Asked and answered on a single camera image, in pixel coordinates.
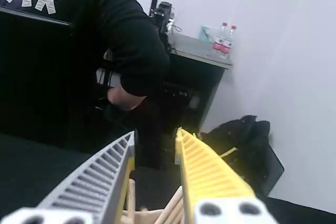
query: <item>person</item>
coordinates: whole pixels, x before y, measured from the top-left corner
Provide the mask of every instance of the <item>person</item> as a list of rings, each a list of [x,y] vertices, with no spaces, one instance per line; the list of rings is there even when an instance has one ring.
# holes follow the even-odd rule
[[[0,6],[74,24],[85,54],[82,72],[90,76],[91,85],[109,48],[121,84],[110,89],[107,98],[122,110],[137,107],[169,67],[158,32],[137,0],[0,0]]]

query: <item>plastic bottle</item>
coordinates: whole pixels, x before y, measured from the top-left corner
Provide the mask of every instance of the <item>plastic bottle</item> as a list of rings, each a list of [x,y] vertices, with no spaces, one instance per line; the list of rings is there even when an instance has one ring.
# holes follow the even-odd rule
[[[230,50],[233,43],[233,34],[236,28],[236,26],[231,26],[231,30],[223,41],[222,53],[224,54],[225,58],[229,58]]]
[[[226,27],[227,27],[227,23],[223,23],[222,28],[216,35],[216,39],[213,45],[214,54],[216,55],[223,55],[222,47],[223,47],[224,40],[226,38]]]

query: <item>cable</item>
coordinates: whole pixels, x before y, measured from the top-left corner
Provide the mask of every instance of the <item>cable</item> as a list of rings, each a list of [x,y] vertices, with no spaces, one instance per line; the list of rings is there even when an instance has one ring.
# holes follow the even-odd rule
[[[102,77],[103,77],[103,72],[104,72],[104,74],[105,74],[105,70],[104,70],[104,69],[101,69],[101,72],[100,72],[100,78],[99,78],[99,84],[100,84],[101,79],[102,79]]]
[[[111,87],[111,81],[112,81],[112,72],[109,72],[110,74],[110,78],[109,78],[109,82],[108,82],[108,87]]]
[[[172,26],[175,28],[175,30],[176,30],[178,33],[180,33],[180,32],[183,31],[183,29],[182,29],[181,27],[179,27],[179,26],[175,26],[175,25],[172,25]]]
[[[174,46],[174,50],[175,50],[175,54],[177,54],[177,50],[176,50],[176,44],[175,44],[175,39],[173,40],[173,46]]]

